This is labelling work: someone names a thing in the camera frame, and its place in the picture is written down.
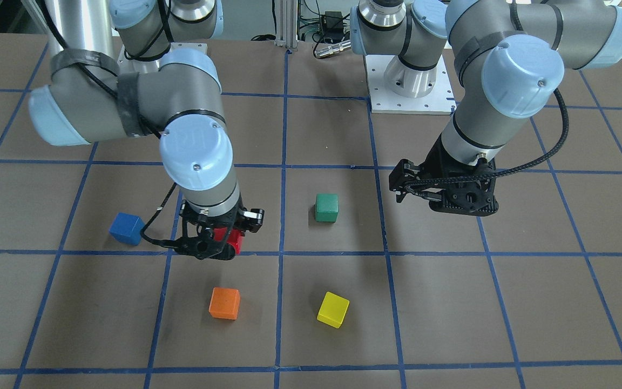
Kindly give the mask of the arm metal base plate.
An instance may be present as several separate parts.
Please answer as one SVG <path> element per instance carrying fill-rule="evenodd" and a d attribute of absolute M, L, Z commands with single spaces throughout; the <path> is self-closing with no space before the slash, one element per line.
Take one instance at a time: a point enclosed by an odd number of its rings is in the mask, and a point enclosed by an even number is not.
<path fill-rule="evenodd" d="M 407 68 L 395 55 L 366 55 L 364 62 L 374 113 L 449 115 L 455 110 L 443 57 L 427 71 Z"/>

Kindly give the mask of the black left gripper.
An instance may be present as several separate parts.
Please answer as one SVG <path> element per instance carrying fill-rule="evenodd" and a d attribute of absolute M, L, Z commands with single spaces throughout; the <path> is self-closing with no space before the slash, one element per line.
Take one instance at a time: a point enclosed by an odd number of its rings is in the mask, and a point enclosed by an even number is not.
<path fill-rule="evenodd" d="M 494 160 L 477 162 L 471 166 L 452 158 L 438 139 L 424 163 L 414 165 L 411 160 L 401 159 L 388 177 L 389 190 L 401 203 L 407 196 L 407 183 L 413 180 L 449 179 L 464 176 L 490 174 L 496 168 Z M 484 217 L 499 209 L 494 195 L 495 179 L 475 180 L 454 184 L 424 184 L 412 186 L 417 196 L 429 200 L 435 212 L 474 215 Z"/>

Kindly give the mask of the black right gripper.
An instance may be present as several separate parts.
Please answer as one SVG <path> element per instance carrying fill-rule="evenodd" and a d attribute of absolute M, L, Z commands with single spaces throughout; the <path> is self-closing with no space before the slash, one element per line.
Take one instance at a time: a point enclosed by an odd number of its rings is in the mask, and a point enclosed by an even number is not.
<path fill-rule="evenodd" d="M 222 215 L 211 217 L 203 211 L 196 211 L 183 201 L 180 211 L 182 236 L 173 243 L 178 254 L 186 254 L 197 259 L 230 260 L 235 257 L 234 249 L 227 245 L 226 239 L 233 229 L 244 232 L 258 232 L 265 218 L 264 209 L 248 210 L 242 200 Z M 214 240 L 214 229 L 226 227 L 225 240 Z"/>

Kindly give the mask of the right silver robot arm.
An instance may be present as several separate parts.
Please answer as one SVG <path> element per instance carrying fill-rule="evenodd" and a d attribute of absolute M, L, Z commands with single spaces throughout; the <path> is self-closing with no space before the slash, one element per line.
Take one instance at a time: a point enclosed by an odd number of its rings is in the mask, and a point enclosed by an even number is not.
<path fill-rule="evenodd" d="M 51 82 L 28 102 L 37 133 L 59 147 L 154 135 L 183 197 L 181 236 L 154 239 L 119 214 L 114 239 L 147 241 L 198 259 L 232 259 L 264 211 L 246 209 L 214 62 L 196 39 L 222 31 L 218 1 L 37 1 Z"/>

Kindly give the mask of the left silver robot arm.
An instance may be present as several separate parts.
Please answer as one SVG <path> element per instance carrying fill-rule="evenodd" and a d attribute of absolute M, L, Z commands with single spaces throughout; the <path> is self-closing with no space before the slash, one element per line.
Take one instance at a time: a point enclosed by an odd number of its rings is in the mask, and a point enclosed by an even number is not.
<path fill-rule="evenodd" d="M 622 59 L 622 7 L 603 1 L 360 1 L 350 13 L 352 50 L 392 55 L 395 89 L 435 71 L 445 44 L 465 94 L 425 161 L 400 160 L 388 182 L 398 203 L 414 195 L 436 212 L 484 217 L 498 210 L 495 182 L 545 162 L 569 134 L 558 87 L 565 70 Z M 542 157 L 497 170 L 495 156 L 551 95 L 560 140 Z"/>

